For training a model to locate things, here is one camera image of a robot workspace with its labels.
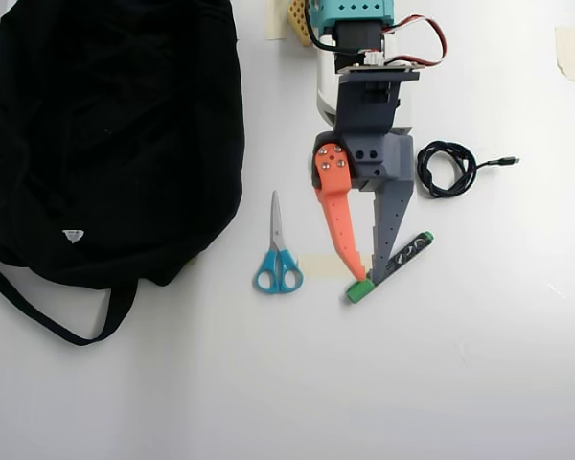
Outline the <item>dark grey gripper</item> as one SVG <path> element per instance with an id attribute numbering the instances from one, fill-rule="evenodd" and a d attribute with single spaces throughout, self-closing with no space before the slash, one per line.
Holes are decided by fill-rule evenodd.
<path id="1" fill-rule="evenodd" d="M 417 81 L 413 70 L 354 71 L 339 77 L 332 129 L 315 139 L 315 192 L 335 252 L 354 277 L 366 278 L 356 248 L 349 208 L 351 187 L 375 192 L 371 278 L 385 278 L 386 266 L 414 189 L 413 140 L 395 127 L 401 86 Z"/>

